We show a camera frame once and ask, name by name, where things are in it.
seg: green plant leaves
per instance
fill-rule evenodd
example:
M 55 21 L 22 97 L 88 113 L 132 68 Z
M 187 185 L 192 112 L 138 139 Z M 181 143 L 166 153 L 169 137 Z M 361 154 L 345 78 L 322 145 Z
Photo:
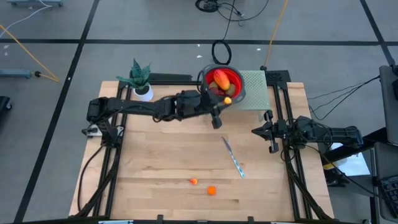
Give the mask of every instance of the green plant leaves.
M 136 59 L 134 59 L 133 65 L 131 67 L 131 71 L 132 71 L 133 78 L 141 76 L 142 70 L 141 70 L 141 67 L 139 66 L 138 62 L 136 61 Z
M 146 66 L 144 69 L 142 69 L 141 75 L 144 79 L 148 79 L 150 75 L 150 65 Z
M 150 65 L 146 66 L 144 69 L 141 69 L 136 59 L 134 59 L 130 75 L 132 78 L 123 78 L 120 76 L 116 78 L 120 82 L 129 83 L 133 88 L 143 89 L 148 84 Z

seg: yellow fruit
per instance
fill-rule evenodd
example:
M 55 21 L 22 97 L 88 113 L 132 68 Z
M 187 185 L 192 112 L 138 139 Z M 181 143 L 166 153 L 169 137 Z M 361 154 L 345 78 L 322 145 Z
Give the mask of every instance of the yellow fruit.
M 217 83 L 216 82 L 211 82 L 210 85 L 209 85 L 209 89 L 211 89 L 211 88 L 218 88 Z
M 229 89 L 225 91 L 225 94 L 227 94 L 228 96 L 233 96 L 235 94 L 235 90 L 236 90 L 235 85 L 231 84 L 229 86 Z
M 224 103 L 230 105 L 232 103 L 232 99 L 229 97 L 224 98 Z

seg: black tape line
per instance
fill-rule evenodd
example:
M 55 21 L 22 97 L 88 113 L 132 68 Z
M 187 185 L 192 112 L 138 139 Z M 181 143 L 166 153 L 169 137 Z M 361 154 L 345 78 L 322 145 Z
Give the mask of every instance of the black tape line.
M 383 54 L 384 54 L 384 56 L 385 56 L 385 58 L 387 60 L 387 63 L 389 65 L 394 65 L 395 61 L 392 58 L 391 53 L 390 53 L 387 45 L 385 44 L 383 36 L 381 35 L 380 29 L 378 28 L 378 26 L 376 24 L 376 21 L 373 18 L 372 12 L 371 12 L 368 4 L 366 3 L 365 0 L 360 0 L 360 2 L 361 2 L 361 5 L 362 5 L 363 9 L 365 10 L 365 14 L 368 17 L 369 22 L 371 24 L 371 27 L 372 27 L 373 32 L 374 32 L 374 35 L 376 35 L 377 41 L 379 41 L 379 44 L 381 45 L 381 49 L 382 49 Z
M 79 39 L 18 39 L 23 44 L 79 44 Z M 224 40 L 227 44 L 268 45 L 269 40 Z M 123 39 L 88 39 L 85 44 L 212 44 L 214 40 L 123 40 Z M 15 43 L 13 39 L 0 39 L 2 44 Z M 397 46 L 398 41 L 385 42 Z M 274 40 L 273 45 L 306 46 L 378 46 L 378 41 L 335 41 L 335 40 Z
M 76 66 L 79 62 L 81 51 L 83 50 L 84 42 L 87 38 L 88 31 L 90 30 L 90 27 L 93 22 L 94 15 L 97 10 L 99 2 L 100 2 L 100 0 L 94 0 L 94 3 L 91 7 L 90 13 L 89 13 L 87 21 L 86 21 L 86 26 L 83 29 L 83 33 L 80 37 L 80 42 L 76 49 L 75 56 L 73 57 L 72 64 L 70 65 L 68 75 L 65 79 L 65 83 L 63 84 L 61 94 L 58 99 L 57 105 L 55 107 L 54 113 L 51 117 L 51 122 L 50 122 L 49 128 L 48 128 L 47 132 L 45 133 L 43 144 L 42 144 L 42 147 L 40 148 L 39 155 L 37 156 L 37 160 L 36 160 L 35 166 L 33 168 L 32 174 L 30 175 L 30 179 L 27 183 L 21 203 L 19 204 L 19 208 L 16 213 L 14 223 L 20 223 L 20 222 L 23 222 L 23 220 L 24 220 L 27 207 L 29 206 L 30 199 L 32 198 L 32 194 L 33 194 L 33 191 L 34 191 L 36 183 L 37 183 L 37 179 L 39 178 L 40 171 L 42 170 L 43 163 L 44 163 L 45 157 L 47 155 L 47 151 L 49 150 L 51 139 L 52 139 L 54 131 L 55 131 L 55 127 L 57 126 L 58 119 L 60 117 L 63 104 L 64 104 L 65 99 L 68 94 L 69 86 L 72 82 L 73 74 L 75 73 Z

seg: wooden tabletop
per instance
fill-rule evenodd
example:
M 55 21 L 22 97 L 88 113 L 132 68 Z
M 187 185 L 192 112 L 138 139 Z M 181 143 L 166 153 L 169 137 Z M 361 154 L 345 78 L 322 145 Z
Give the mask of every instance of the wooden tabletop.
M 116 96 L 118 82 L 103 82 L 99 96 Z M 196 86 L 152 86 L 155 97 L 174 95 Z M 294 118 L 310 116 L 303 83 L 288 83 Z M 277 118 L 274 92 L 268 89 Z M 284 117 L 286 110 L 280 92 Z M 262 126 L 257 111 L 226 110 L 223 125 L 213 129 L 211 117 L 154 123 L 149 116 L 129 115 L 113 199 L 113 219 L 294 221 L 287 173 L 280 153 L 269 154 L 269 142 L 251 133 Z M 242 179 L 221 139 L 225 137 L 241 165 Z M 99 148 L 100 138 L 87 141 L 82 167 Z M 320 156 L 301 150 L 308 191 L 326 214 L 333 217 Z M 104 150 L 89 164 L 83 180 L 84 205 L 98 186 Z M 198 179 L 197 185 L 188 180 Z M 216 195 L 207 194 L 213 185 Z M 70 214 L 77 213 L 77 185 Z M 108 190 L 102 199 L 104 213 Z M 304 217 L 302 203 L 301 216 Z

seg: white cable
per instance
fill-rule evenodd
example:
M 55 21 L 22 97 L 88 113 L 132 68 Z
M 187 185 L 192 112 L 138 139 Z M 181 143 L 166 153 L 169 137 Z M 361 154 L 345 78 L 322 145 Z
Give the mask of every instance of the white cable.
M 42 1 L 42 0 L 39 0 L 44 6 L 47 6 L 47 7 L 52 7 L 52 6 L 49 6 L 49 5 L 46 5 L 46 4 L 44 4 L 44 2 Z
M 22 21 L 24 21 L 24 20 L 29 19 L 30 17 L 32 17 L 34 14 L 40 12 L 41 10 L 44 10 L 44 9 L 47 9 L 47 8 L 52 7 L 52 6 L 49 6 L 49 5 L 44 4 L 44 3 L 42 2 L 42 0 L 39 0 L 39 1 L 40 1 L 45 7 L 36 10 L 35 12 L 33 12 L 30 16 L 28 16 L 28 17 L 26 17 L 26 18 L 23 18 L 23 19 L 21 19 L 21 20 L 19 20 L 19 21 L 17 21 L 17 22 L 12 23 L 11 25 L 7 26 L 6 30 L 10 29 L 10 27 L 12 27 L 13 25 L 15 25 L 15 24 L 17 24 L 17 23 L 19 23 L 19 22 L 22 22 Z M 1 38 L 2 35 L 6 32 L 6 30 L 4 30 L 4 31 L 0 34 L 0 38 Z

